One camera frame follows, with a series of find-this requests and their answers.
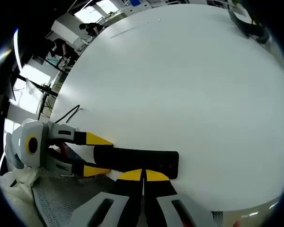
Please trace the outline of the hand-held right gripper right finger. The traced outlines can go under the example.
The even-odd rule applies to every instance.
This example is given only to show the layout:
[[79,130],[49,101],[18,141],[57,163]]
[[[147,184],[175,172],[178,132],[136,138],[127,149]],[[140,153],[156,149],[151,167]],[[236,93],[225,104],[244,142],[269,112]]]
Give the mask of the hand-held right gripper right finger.
[[178,193],[170,179],[146,170],[145,216],[150,227],[215,227],[213,214],[186,194]]

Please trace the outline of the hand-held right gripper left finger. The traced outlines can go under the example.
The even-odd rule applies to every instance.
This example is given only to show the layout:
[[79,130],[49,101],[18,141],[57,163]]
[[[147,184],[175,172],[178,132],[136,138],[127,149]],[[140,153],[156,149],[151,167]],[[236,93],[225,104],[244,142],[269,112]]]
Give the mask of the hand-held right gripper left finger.
[[70,227],[135,227],[141,213],[143,170],[123,173],[109,192],[99,192],[71,215]]

